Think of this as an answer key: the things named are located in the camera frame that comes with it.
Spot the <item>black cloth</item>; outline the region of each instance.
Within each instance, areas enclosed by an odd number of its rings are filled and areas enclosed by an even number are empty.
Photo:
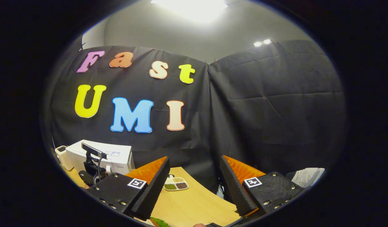
[[[105,50],[85,73],[76,73],[87,53]],[[117,53],[134,54],[132,65],[111,68]],[[168,63],[168,76],[154,79],[154,61]],[[307,167],[329,168],[339,156],[346,131],[339,77],[324,52],[310,41],[271,43],[235,53],[207,65],[143,47],[105,46],[82,50],[63,66],[51,99],[50,122],[56,146],[81,139],[131,145],[135,166],[163,156],[182,166],[212,192],[217,191],[217,161],[224,154],[263,172],[288,173]],[[179,65],[191,64],[192,84],[179,79]],[[101,84],[100,107],[92,118],[76,115],[78,86]],[[142,99],[154,102],[151,133],[113,132],[115,97],[133,110]],[[184,102],[182,131],[168,131],[167,101]]]

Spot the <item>orange letter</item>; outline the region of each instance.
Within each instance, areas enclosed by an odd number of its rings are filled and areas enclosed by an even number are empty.
[[[116,58],[112,59],[110,62],[110,67],[118,67],[126,68],[130,65],[132,65],[132,57],[134,56],[131,52],[121,52],[116,54]]]
[[[153,78],[165,79],[167,77],[168,64],[162,61],[154,61],[152,69],[149,70],[149,75]]]
[[[181,108],[184,106],[184,103],[181,101],[168,101],[166,105],[170,109],[170,121],[166,127],[170,131],[180,131],[184,129],[184,125],[181,123]]]

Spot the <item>green vegetable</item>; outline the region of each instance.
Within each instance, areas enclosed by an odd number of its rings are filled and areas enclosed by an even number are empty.
[[[160,227],[170,227],[167,223],[165,223],[165,221],[163,221],[161,219],[154,218],[154,217],[150,217],[150,219],[155,221]]]
[[[174,184],[165,184],[165,188],[168,189],[168,190],[177,189]]]

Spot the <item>gray wall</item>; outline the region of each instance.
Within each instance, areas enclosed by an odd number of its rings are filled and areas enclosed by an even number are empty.
[[[212,23],[192,22],[150,2],[138,1],[97,24],[83,36],[84,48],[144,46],[210,63],[256,41],[312,40],[290,20],[247,0],[226,0],[228,7]]]

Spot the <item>beige letter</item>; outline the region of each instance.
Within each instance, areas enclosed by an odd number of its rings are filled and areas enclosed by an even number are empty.
[[[170,131],[180,131],[184,129],[184,125],[181,123],[181,108],[184,106],[184,103],[181,101],[168,101],[166,105],[170,109],[170,121],[166,127]]]
[[[149,70],[149,75],[153,78],[165,79],[167,77],[168,64],[162,61],[154,61],[152,69]]]

